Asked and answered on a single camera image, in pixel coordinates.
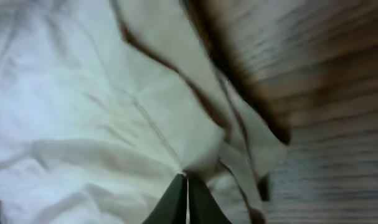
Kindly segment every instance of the white cloth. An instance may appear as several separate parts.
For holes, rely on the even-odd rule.
[[[206,57],[197,63],[212,68]],[[221,157],[233,173],[251,174],[263,160],[256,143],[273,134],[231,91],[242,118],[255,125],[247,127],[249,162],[230,105],[213,73],[204,74],[188,76],[229,119],[231,141],[179,75],[121,40],[109,2],[0,1],[2,222],[141,223],[184,169],[212,173]],[[283,154],[280,145],[275,150]],[[247,164],[236,166],[240,157]],[[280,156],[272,157],[268,166]],[[269,170],[261,167],[260,176]],[[217,189],[238,186],[223,176],[210,185],[229,213]],[[256,189],[248,189],[253,177],[237,183],[259,207]]]

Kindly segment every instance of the wood grain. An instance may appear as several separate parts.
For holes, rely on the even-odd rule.
[[[291,130],[269,223],[378,223],[378,0],[206,0],[238,77]]]

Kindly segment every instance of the wooden surface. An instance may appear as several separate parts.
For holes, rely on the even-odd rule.
[[[378,223],[378,0],[207,0],[235,71],[291,131],[269,223]]]

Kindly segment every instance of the crumpled cloth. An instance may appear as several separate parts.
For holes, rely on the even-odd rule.
[[[121,15],[178,71],[124,41]],[[0,1],[2,223],[141,223],[180,172],[249,223],[284,155],[178,2]]]

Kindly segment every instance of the brown wooden floor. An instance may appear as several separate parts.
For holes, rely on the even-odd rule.
[[[269,223],[378,223],[378,0],[207,0],[234,69],[291,129]]]

